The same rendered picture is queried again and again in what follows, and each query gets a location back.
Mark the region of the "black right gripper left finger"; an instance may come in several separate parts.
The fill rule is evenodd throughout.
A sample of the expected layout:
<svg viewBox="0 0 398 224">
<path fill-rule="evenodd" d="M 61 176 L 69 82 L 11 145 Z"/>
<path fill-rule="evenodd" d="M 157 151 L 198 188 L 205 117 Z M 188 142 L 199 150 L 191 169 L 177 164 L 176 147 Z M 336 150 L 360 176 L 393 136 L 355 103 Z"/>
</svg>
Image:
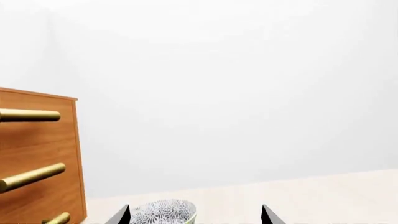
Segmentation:
<svg viewBox="0 0 398 224">
<path fill-rule="evenodd" d="M 129 205 L 123 206 L 105 224 L 130 224 L 131 213 Z"/>
</svg>

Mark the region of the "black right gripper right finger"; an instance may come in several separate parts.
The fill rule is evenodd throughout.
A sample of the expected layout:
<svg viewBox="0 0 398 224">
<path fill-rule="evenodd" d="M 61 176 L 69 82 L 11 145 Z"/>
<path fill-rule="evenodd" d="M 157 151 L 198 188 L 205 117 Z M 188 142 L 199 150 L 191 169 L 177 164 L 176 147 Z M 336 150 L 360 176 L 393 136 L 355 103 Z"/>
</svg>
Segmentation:
<svg viewBox="0 0 398 224">
<path fill-rule="evenodd" d="M 267 205 L 262 205 L 261 221 L 262 224 L 286 224 Z"/>
</svg>

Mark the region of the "floral patterned bowl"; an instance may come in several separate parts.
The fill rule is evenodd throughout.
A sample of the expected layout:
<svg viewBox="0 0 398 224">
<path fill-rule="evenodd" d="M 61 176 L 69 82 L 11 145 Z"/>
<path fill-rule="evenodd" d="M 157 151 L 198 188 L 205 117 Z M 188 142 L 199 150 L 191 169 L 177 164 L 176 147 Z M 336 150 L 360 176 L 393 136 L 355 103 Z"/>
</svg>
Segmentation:
<svg viewBox="0 0 398 224">
<path fill-rule="evenodd" d="M 131 209 L 130 224 L 195 224 L 196 206 L 186 200 L 170 199 Z"/>
</svg>

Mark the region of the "wooden drawer cabinet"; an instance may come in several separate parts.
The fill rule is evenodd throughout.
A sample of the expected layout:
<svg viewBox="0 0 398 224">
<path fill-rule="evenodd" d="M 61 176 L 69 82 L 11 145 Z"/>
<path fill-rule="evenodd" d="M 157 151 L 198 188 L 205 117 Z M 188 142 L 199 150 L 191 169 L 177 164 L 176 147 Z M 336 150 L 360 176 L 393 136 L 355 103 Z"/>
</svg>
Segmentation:
<svg viewBox="0 0 398 224">
<path fill-rule="evenodd" d="M 0 185 L 7 177 L 54 164 L 65 171 L 0 193 L 0 224 L 42 224 L 63 213 L 68 224 L 86 214 L 76 98 L 0 87 L 0 108 L 57 111 L 55 122 L 0 121 Z"/>
</svg>

